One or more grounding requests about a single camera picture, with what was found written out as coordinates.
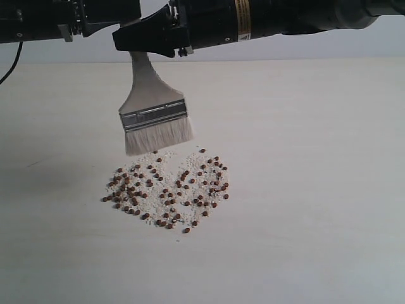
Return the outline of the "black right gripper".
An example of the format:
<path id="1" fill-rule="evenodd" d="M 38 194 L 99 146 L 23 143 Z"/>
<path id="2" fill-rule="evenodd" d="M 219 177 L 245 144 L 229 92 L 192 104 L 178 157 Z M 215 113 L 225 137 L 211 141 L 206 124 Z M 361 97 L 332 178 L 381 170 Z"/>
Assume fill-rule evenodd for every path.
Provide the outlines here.
<path id="1" fill-rule="evenodd" d="M 113 32 L 115 48 L 167 58 L 178 49 L 187 56 L 273 35 L 324 32 L 332 28 L 335 13 L 335 1 L 171 1 L 170 7 Z"/>

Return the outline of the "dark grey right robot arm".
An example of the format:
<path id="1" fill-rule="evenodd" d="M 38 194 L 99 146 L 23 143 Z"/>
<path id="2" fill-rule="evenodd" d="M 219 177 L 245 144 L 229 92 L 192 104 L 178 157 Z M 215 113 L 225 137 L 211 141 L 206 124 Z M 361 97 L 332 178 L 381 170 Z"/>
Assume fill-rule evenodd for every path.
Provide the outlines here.
<path id="1" fill-rule="evenodd" d="M 380 16 L 404 14 L 404 1 L 170 1 L 157 12 L 113 33 L 119 51 L 168 58 L 197 49 L 273 35 L 360 30 Z"/>

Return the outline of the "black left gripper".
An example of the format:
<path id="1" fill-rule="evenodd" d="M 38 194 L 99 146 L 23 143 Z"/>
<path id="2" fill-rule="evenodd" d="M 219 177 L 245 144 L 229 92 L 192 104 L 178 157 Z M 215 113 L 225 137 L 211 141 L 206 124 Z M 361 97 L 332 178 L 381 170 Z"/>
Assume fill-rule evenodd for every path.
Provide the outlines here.
<path id="1" fill-rule="evenodd" d="M 140 1 L 1 1 L 1 42 L 89 37 L 141 17 Z"/>

